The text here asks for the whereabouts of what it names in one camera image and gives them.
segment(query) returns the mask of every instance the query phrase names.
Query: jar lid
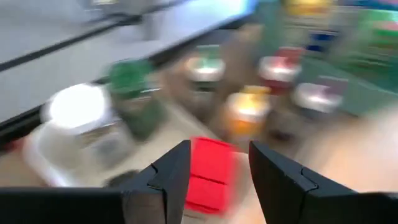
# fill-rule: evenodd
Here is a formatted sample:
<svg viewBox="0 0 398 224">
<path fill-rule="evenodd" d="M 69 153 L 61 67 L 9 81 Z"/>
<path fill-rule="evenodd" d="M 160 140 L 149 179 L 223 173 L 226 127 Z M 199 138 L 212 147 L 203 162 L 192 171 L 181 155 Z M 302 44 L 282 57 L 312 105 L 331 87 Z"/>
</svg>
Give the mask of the jar lid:
<svg viewBox="0 0 398 224">
<path fill-rule="evenodd" d="M 285 57 L 263 57 L 260 61 L 260 76 L 265 80 L 292 82 L 301 72 L 301 65 L 287 66 Z"/>
<path fill-rule="evenodd" d="M 110 108 L 109 96 L 103 88 L 79 84 L 54 94 L 42 109 L 41 117 L 70 134 L 81 134 L 102 125 Z"/>
<path fill-rule="evenodd" d="M 238 119 L 249 122 L 258 122 L 270 110 L 268 102 L 269 89 L 263 92 L 249 93 L 247 91 L 234 93 L 228 97 L 228 106 Z"/>
<path fill-rule="evenodd" d="M 330 87 L 313 83 L 301 83 L 293 94 L 296 105 L 323 113 L 332 112 L 343 101 L 337 94 L 329 94 Z"/>
<path fill-rule="evenodd" d="M 187 62 L 188 78 L 194 82 L 217 82 L 225 70 L 225 64 L 219 58 L 191 58 Z"/>
<path fill-rule="evenodd" d="M 138 97 L 148 89 L 146 76 L 152 71 L 152 65 L 147 60 L 116 62 L 108 71 L 108 90 L 122 99 Z"/>
</svg>

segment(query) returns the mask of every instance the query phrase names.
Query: yellow object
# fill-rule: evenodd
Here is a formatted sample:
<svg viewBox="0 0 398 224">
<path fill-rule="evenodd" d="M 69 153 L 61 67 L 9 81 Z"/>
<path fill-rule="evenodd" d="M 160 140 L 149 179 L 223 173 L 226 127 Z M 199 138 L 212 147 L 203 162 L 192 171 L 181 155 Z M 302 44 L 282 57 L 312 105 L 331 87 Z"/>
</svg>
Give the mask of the yellow object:
<svg viewBox="0 0 398 224">
<path fill-rule="evenodd" d="M 332 0 L 289 0 L 287 12 L 293 16 L 326 14 L 330 10 L 332 2 Z"/>
<path fill-rule="evenodd" d="M 246 86 L 241 93 L 229 96 L 226 124 L 232 138 L 251 138 L 259 133 L 269 111 L 269 93 L 267 87 Z"/>
</svg>

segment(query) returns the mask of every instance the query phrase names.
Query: table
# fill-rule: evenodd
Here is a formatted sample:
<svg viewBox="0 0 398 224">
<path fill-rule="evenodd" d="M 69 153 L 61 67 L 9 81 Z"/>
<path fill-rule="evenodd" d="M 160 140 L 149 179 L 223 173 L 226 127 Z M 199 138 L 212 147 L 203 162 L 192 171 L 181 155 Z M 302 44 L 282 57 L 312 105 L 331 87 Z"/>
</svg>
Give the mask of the table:
<svg viewBox="0 0 398 224">
<path fill-rule="evenodd" d="M 7 106 L 0 113 L 0 140 L 10 141 L 28 134 L 40 124 L 40 105 L 51 95 L 103 77 L 110 63 L 125 58 L 158 57 L 162 64 L 174 57 L 171 51 L 181 45 L 250 14 L 246 4 L 249 1 L 226 2 L 188 1 L 155 12 L 154 20 L 159 22 L 157 40 L 140 40 L 139 26 L 120 27 L 1 72 L 0 102 Z"/>
</svg>

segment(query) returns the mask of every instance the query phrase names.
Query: green lid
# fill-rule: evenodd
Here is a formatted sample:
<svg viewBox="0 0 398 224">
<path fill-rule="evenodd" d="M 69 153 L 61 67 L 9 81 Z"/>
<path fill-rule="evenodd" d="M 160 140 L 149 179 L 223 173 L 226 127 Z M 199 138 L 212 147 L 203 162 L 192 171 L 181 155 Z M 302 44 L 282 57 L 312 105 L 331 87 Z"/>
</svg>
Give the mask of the green lid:
<svg viewBox="0 0 398 224">
<path fill-rule="evenodd" d="M 138 97 L 147 89 L 146 76 L 152 72 L 147 60 L 123 60 L 113 64 L 108 72 L 109 92 L 123 99 Z"/>
</svg>

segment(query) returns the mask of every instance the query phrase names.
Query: yellow lid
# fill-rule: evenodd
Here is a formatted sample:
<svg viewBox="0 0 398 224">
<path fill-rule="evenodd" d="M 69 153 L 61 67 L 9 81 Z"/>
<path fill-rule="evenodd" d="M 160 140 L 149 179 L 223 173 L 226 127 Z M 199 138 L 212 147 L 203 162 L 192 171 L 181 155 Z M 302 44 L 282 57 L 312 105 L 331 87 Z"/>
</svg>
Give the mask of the yellow lid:
<svg viewBox="0 0 398 224">
<path fill-rule="evenodd" d="M 228 98 L 231 110 L 245 121 L 257 121 L 269 111 L 268 94 L 270 89 L 263 86 L 245 86 L 241 93 Z"/>
</svg>

